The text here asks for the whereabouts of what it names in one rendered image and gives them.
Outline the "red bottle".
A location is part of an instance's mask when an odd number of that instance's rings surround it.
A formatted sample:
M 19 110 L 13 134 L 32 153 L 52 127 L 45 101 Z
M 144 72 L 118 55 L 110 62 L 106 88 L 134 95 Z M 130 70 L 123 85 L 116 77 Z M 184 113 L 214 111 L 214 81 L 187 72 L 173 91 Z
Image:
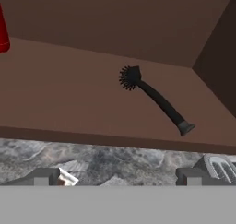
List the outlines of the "red bottle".
M 6 53 L 10 48 L 10 39 L 6 27 L 2 6 L 0 4 L 0 53 Z

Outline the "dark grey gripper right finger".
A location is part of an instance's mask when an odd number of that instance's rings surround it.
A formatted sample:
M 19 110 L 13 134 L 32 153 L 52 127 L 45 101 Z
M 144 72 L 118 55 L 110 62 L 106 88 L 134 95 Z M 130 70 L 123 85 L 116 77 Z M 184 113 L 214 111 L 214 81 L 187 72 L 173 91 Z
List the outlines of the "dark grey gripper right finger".
M 222 179 L 212 178 L 198 168 L 178 168 L 175 172 L 177 185 L 183 186 L 232 186 L 232 183 Z

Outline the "brown cabinet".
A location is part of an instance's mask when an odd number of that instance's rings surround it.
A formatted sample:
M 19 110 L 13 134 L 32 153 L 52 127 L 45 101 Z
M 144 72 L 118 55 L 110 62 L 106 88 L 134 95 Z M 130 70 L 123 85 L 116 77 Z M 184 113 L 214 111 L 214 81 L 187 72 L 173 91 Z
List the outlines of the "brown cabinet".
M 0 137 L 236 154 L 232 0 L 0 0 Z M 195 128 L 178 128 L 125 66 Z

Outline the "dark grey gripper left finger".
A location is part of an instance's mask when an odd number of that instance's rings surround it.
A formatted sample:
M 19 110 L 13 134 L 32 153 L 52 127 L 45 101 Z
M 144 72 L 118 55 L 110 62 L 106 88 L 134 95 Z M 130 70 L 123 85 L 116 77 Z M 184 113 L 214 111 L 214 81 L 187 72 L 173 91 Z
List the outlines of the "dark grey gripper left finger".
M 57 180 L 60 176 L 60 170 L 58 168 L 37 168 L 30 172 L 28 175 L 5 182 L 4 186 L 16 185 L 16 186 L 50 186 L 57 185 Z

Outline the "black dish brush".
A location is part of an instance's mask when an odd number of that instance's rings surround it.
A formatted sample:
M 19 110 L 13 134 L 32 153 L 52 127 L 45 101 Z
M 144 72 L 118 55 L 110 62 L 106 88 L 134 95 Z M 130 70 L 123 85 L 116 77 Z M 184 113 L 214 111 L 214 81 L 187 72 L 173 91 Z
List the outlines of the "black dish brush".
M 119 82 L 126 90 L 135 88 L 143 90 L 175 124 L 181 136 L 185 136 L 195 128 L 195 125 L 188 123 L 158 91 L 142 80 L 138 65 L 123 67 L 120 71 Z

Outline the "white and brown object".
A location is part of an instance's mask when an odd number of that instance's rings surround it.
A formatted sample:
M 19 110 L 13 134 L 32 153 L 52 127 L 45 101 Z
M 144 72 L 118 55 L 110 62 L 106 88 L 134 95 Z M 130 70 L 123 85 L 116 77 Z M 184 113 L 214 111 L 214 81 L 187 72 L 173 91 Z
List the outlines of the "white and brown object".
M 59 169 L 60 174 L 57 179 L 57 184 L 62 186 L 75 186 L 78 183 L 78 178 L 71 175 L 63 169 Z

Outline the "grey slotted object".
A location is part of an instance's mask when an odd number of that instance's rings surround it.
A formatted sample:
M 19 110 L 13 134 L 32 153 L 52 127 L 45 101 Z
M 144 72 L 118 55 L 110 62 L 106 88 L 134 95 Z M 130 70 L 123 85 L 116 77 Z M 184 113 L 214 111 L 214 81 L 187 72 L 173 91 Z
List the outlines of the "grey slotted object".
M 210 177 L 236 184 L 236 166 L 225 156 L 205 154 L 195 168 L 206 172 Z

